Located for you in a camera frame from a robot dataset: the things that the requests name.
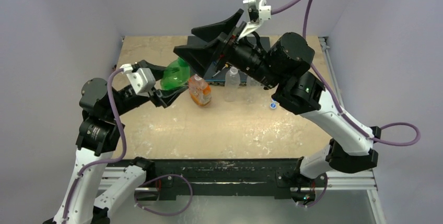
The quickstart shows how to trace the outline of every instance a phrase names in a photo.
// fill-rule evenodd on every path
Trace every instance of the green bottle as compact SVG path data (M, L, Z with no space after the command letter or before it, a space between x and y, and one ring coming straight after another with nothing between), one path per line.
M171 90L183 86L191 76L190 68L182 58L171 62L163 73L160 81L163 90Z

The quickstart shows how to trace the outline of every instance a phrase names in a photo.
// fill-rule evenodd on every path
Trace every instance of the purple cable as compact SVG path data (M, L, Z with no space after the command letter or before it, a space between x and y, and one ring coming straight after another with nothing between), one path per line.
M289 2L288 4L272 10L271 11L271 15L273 14L278 14L283 12L284 10L292 7L293 5L297 4L300 0L292 0L291 2ZM302 31L302 36L303 38L306 38L306 27L308 24L308 16L309 16L309 10L311 9L311 5L312 5L312 0L308 1L308 5L306 7L306 12L305 12L305 19L303 21L303 31ZM344 120L351 125L354 129L356 129L359 133L361 133L363 136L365 136L366 138L370 138L369 134L366 133L363 129L361 129L357 124L355 124L355 122L353 122L345 113L343 113L343 109L340 106L339 100L337 99L337 97L335 96L334 92L332 91L332 88L328 85L328 83L326 82L326 80L324 80L323 76L320 74L320 72L317 70L317 68L314 66L313 63L311 63L311 68L314 71L314 73L317 75L317 77L321 80L321 82L324 84L324 86L326 87L326 89L328 90L328 92L331 94L332 97L332 101L334 102L335 107L337 108L338 112L342 115L342 117L344 118ZM384 125L381 127L381 129L386 129L388 127L392 127L392 126L409 126L411 127L413 130L415 130L415 138L407 143L397 143L397 142L390 142L387 140L383 140L383 139L378 139L378 138L370 138L371 140L373 140L374 142L378 142L378 143L382 143L382 144L386 144L386 145L390 145L390 146L398 146L398 147L404 147L404 146L410 146L410 145L414 145L415 143L417 143L420 138L421 138L421 133L420 130L418 129L417 126L411 124L411 123L407 123L407 122L395 122L395 123L391 123L388 125Z
M328 187L328 176L325 174L324 176L324 188L323 191L321 192L320 196L311 204L306 205L307 207L312 207L313 205L317 204L321 198L323 198L324 194L326 193L326 188Z
M298 2L300 2L300 0L292 0L288 4L286 4L286 5L282 6L282 7L279 7L277 9L272 9L271 10L271 15L279 14L279 13L283 12L284 10L286 10L286 9L292 7L293 5L297 4Z
M148 211L148 212L153 213L153 214L156 214L156 215L161 215L161 216L175 216L175 215L179 215L179 214L181 214L182 212L184 212L184 211L185 211L185 210L191 205L191 202L192 202L192 196L193 196L193 192L192 192L191 184L190 184L189 181L188 181L187 179L185 179L184 177L182 177L182 176L180 176L180 175L177 175L177 174L166 174L166 175L159 176L159 177L157 177L157 178L155 178L155 179L152 179L152 180L150 180L150 181L147 181L147 182L143 183L141 186L149 185L149 184L151 184L151 183L153 183L153 182L155 182L155 181L157 181L157 180L160 180L160 179L162 179L162 178L166 178L166 177L169 177L169 176L172 176L172 177L179 177L179 178L181 178L182 180L184 180L184 181L186 182L186 184L188 185L188 187L189 187L189 201L188 201L188 203L186 204L185 207L183 207L180 211L177 211L177 212L174 212L174 213L160 213L160 212L157 212L157 211L154 211L154 210L151 210L151 209L149 209L149 208L146 208L146 207L142 206L142 205L137 201L137 198L134 196L135 205L136 205L137 207L139 207L139 208L145 210L145 211Z
M66 219L66 217L68 216L68 210L69 210L69 205L71 204L71 200L75 191L75 188L77 187L78 181L80 180L80 178L83 176L83 173L85 172L86 169L88 169L91 166L94 165L98 165L98 164L105 164L105 163L114 163L114 162L118 162L121 161L124 156L126 155L126 136L123 130L123 124L122 121L120 120L120 116L119 116L119 112L117 111L117 106L115 105L115 101L114 101L114 97L112 96L112 81L114 80L114 77L118 74L123 72L123 69L117 69L115 70L108 78L108 83L107 83L107 89L108 89L108 97L109 97L109 102L111 104L111 110L112 113L114 114L114 118L115 118L115 124L117 125L117 128L119 129L120 132L120 136L122 138L122 154L120 156L118 156L117 158L114 159L105 159L105 160L98 160L98 161L93 161L91 163L86 164L84 167L82 167L77 175L79 176L78 178L76 178L71 185L71 188L69 189L68 192L68 196L66 197L66 203L65 203L65 207L63 209L63 219Z

